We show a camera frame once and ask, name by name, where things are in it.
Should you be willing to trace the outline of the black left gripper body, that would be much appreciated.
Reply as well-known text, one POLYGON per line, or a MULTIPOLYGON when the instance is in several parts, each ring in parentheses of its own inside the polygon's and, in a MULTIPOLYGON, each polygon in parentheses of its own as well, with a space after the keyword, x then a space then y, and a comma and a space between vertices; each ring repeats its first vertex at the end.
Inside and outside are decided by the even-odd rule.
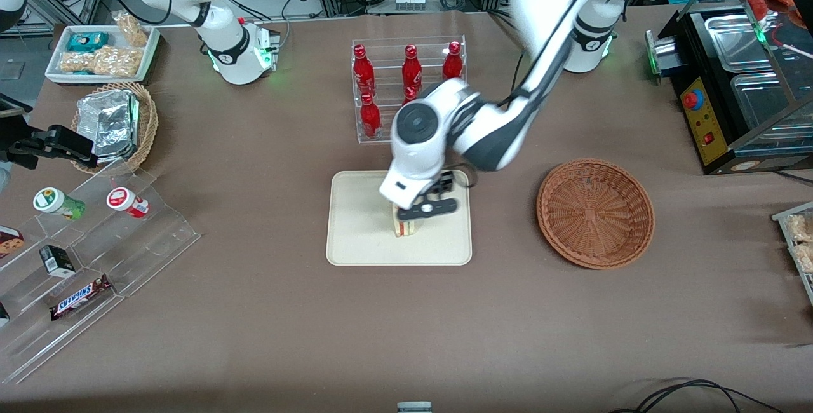
POLYGON ((455 172, 445 170, 438 180, 424 192, 423 202, 426 204, 457 204, 457 199, 451 196, 454 188, 455 172))

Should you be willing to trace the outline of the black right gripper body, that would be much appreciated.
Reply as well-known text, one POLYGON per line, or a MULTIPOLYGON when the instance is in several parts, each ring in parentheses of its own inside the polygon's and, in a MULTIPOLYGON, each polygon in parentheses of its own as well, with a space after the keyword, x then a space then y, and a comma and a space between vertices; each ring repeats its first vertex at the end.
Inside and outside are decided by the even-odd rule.
POLYGON ((38 164, 44 156, 43 129, 29 126, 23 115, 1 117, 1 161, 38 164))

